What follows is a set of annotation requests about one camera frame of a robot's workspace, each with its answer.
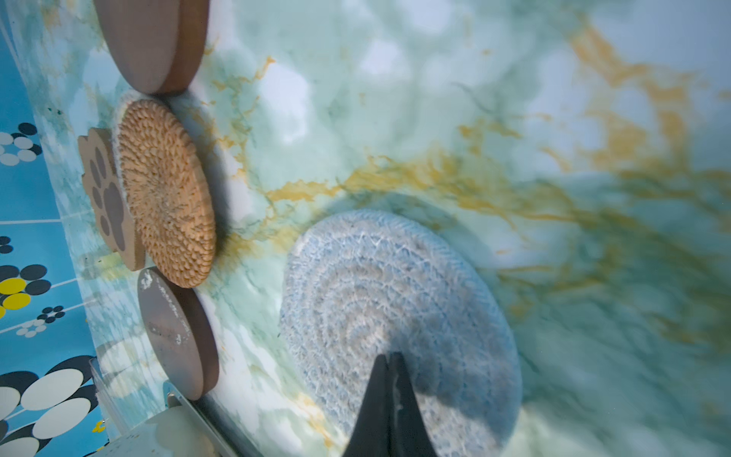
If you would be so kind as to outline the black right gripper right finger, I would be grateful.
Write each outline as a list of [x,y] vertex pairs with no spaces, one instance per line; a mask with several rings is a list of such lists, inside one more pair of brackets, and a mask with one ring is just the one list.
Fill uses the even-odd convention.
[[389,401],[389,455],[436,457],[401,352],[389,356]]

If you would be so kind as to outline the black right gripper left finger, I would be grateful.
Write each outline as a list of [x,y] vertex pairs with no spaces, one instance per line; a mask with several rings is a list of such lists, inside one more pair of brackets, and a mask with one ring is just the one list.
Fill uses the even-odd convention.
[[344,457],[390,456],[391,406],[388,358],[381,354],[374,361]]

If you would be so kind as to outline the blue woven round coaster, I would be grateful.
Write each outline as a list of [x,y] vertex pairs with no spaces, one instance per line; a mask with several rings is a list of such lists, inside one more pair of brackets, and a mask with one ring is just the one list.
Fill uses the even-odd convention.
[[351,434],[372,365],[405,358],[442,456],[497,456],[523,382],[512,331],[476,270],[436,233],[360,209],[327,217],[287,257],[280,333],[327,419]]

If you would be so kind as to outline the rusty brown round coaster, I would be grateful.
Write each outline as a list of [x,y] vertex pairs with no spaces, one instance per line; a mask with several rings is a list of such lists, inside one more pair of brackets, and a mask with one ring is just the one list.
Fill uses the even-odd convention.
[[150,344],[169,382],[188,400],[200,400],[216,386],[220,364],[195,290],[175,285],[152,267],[141,270],[137,293]]

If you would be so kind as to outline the tan rattan round coaster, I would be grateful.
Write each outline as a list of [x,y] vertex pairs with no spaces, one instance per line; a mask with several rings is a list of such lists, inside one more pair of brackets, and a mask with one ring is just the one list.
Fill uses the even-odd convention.
[[113,157],[143,247],[174,285],[192,289],[209,277],[216,223],[196,146],[162,101],[129,91],[112,129]]

